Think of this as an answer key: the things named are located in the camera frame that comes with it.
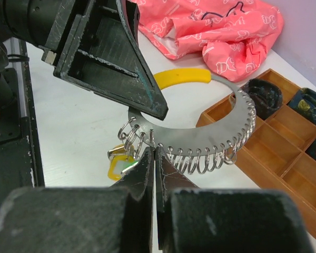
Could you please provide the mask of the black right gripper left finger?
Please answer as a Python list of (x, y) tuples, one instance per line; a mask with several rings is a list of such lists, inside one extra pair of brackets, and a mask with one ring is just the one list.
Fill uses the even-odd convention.
[(0, 207), (0, 252), (151, 252), (154, 150), (106, 188), (19, 188)]

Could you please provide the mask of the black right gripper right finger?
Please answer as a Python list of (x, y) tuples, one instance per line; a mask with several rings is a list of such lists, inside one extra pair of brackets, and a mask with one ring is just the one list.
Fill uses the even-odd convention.
[(202, 189), (155, 151), (159, 249), (163, 252), (313, 252), (288, 194)]

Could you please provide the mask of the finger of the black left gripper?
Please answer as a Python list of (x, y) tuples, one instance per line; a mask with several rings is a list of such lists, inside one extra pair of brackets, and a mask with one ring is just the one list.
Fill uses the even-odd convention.
[(130, 1), (62, 1), (52, 26), (54, 75), (157, 119), (168, 106), (138, 45)]

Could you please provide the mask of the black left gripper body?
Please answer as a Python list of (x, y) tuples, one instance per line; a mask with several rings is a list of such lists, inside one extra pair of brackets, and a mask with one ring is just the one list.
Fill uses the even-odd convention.
[(92, 1), (0, 1), (0, 66), (4, 42), (16, 38), (44, 52), (51, 66), (91, 66)]

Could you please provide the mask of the green key tag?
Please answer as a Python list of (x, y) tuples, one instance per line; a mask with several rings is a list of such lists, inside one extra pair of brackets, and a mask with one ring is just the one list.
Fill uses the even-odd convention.
[(138, 161), (134, 161), (134, 162), (131, 162), (131, 163), (126, 163), (126, 164), (124, 165), (124, 168), (123, 168), (122, 171), (121, 171), (121, 174), (124, 174), (124, 173), (126, 173), (127, 171), (132, 170), (137, 164), (138, 164)]

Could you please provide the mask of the yellow key tag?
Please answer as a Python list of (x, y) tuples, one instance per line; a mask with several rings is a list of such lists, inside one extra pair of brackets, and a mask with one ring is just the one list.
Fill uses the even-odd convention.
[(107, 157), (110, 161), (107, 176), (114, 181), (121, 178), (121, 171), (126, 163), (134, 162), (134, 147), (131, 145), (127, 151), (124, 149), (124, 144), (120, 144), (110, 149), (107, 152)]

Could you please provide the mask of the metal keyring with yellow grip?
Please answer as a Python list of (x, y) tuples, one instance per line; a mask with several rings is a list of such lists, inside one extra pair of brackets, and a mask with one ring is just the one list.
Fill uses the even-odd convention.
[(135, 155), (142, 144), (162, 147), (181, 173), (204, 174), (223, 164), (236, 162), (237, 152), (246, 144), (256, 127), (256, 108), (251, 97), (229, 80), (206, 69), (181, 68), (156, 73), (159, 88), (177, 84), (217, 81), (227, 86), (234, 96), (232, 110), (223, 118), (204, 126), (188, 129), (166, 128), (148, 121), (140, 111), (128, 110), (128, 121), (120, 128), (118, 138), (129, 151), (138, 141)]

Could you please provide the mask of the wooden compartment tray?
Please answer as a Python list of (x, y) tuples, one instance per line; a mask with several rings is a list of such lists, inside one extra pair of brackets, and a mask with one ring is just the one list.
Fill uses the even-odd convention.
[(288, 106), (300, 89), (272, 69), (258, 76), (280, 88), (283, 103), (238, 151), (236, 165), (259, 187), (287, 192), (316, 239), (316, 161), (305, 151), (316, 139), (316, 125)]

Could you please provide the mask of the pink patterned cloth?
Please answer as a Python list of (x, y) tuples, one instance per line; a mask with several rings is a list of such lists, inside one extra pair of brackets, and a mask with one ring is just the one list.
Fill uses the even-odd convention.
[(240, 82), (265, 61), (282, 32), (280, 10), (264, 1), (140, 0), (139, 31), (168, 59), (201, 53), (207, 67)]

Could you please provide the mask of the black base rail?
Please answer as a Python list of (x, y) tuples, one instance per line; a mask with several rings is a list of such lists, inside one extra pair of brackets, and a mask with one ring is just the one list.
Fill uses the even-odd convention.
[(26, 43), (0, 43), (0, 207), (21, 187), (45, 185)]

